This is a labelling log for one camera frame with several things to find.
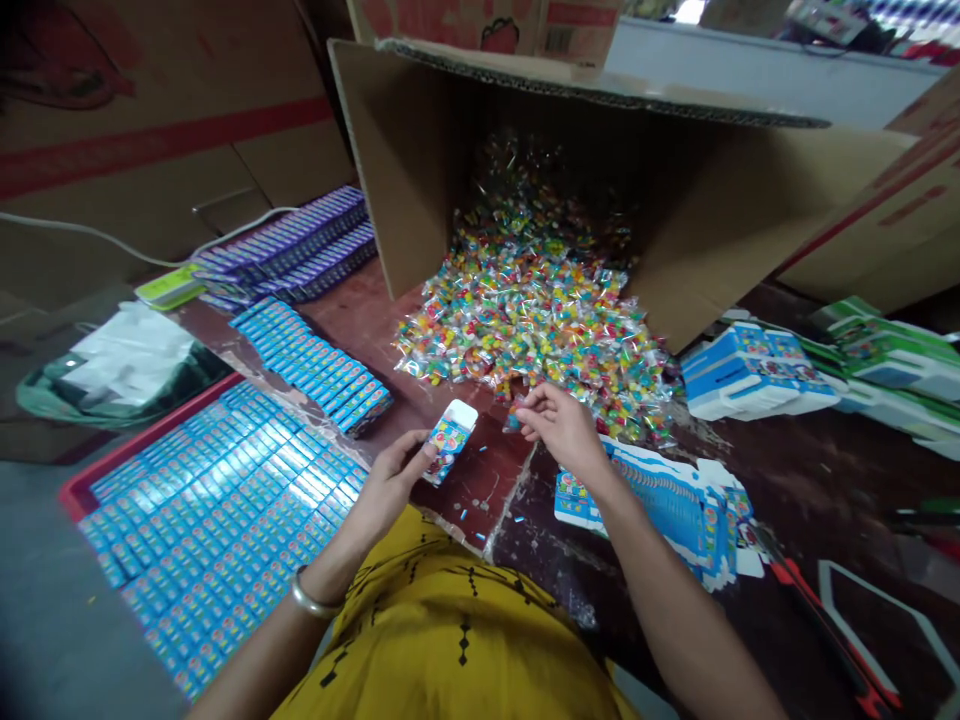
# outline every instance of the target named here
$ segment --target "white wall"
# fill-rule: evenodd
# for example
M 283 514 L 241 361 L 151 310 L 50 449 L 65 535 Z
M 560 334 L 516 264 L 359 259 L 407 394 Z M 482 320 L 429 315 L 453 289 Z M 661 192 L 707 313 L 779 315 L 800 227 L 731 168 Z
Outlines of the white wall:
M 862 53 L 830 57 L 836 54 L 697 26 L 621 18 L 606 69 L 754 97 L 868 130 L 882 129 L 948 70 Z

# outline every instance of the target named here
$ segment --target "silver bracelet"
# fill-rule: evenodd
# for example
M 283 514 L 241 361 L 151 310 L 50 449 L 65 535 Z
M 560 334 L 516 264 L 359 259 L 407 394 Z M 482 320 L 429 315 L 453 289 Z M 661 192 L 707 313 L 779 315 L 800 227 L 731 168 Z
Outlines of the silver bracelet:
M 343 603 L 340 603 L 336 607 L 321 605 L 312 597 L 307 595 L 300 586 L 300 573 L 306 569 L 306 565 L 301 565 L 300 569 L 294 573 L 292 578 L 290 578 L 290 594 L 293 595 L 293 601 L 315 618 L 319 618 L 321 620 L 330 620 L 335 618 L 340 614 L 340 611 L 343 610 Z

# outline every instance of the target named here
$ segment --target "red handle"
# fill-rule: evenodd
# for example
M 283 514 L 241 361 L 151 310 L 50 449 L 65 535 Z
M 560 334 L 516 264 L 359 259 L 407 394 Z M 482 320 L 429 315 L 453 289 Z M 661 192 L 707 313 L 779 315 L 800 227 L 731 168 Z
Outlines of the red handle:
M 838 659 L 844 664 L 856 685 L 857 702 L 864 712 L 871 718 L 883 720 L 891 718 L 892 714 L 887 703 L 900 708 L 900 696 L 883 686 L 863 659 L 860 651 L 851 645 L 846 637 L 839 636 L 834 632 L 833 625 L 828 620 L 820 597 L 813 592 L 807 581 L 803 579 L 797 564 L 789 558 L 784 558 L 782 562 L 778 562 L 771 557 L 770 566 L 773 568 L 773 574 L 777 580 L 783 585 L 792 586 L 800 595 L 801 600 L 804 601 L 804 607 L 813 616 L 812 619 L 818 629 L 821 630 L 824 639 L 836 650 Z

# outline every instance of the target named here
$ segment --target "person's right hand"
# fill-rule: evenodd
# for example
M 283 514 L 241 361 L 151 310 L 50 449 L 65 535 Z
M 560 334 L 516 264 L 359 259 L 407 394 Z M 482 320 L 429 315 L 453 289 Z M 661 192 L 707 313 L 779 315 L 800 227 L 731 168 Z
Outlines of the person's right hand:
M 587 406 L 556 385 L 537 385 L 517 410 L 517 419 L 527 440 L 543 440 L 554 459 L 588 487 L 609 468 Z

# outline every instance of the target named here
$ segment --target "person's left hand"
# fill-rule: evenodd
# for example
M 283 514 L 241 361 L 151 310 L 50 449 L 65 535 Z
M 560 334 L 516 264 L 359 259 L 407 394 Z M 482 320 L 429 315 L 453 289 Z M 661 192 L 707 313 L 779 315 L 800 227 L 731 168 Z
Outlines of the person's left hand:
M 437 456 L 433 445 L 424 445 L 404 467 L 413 448 L 422 445 L 429 430 L 410 430 L 377 455 L 343 529 L 372 548 L 393 527 L 410 499 L 410 491 Z

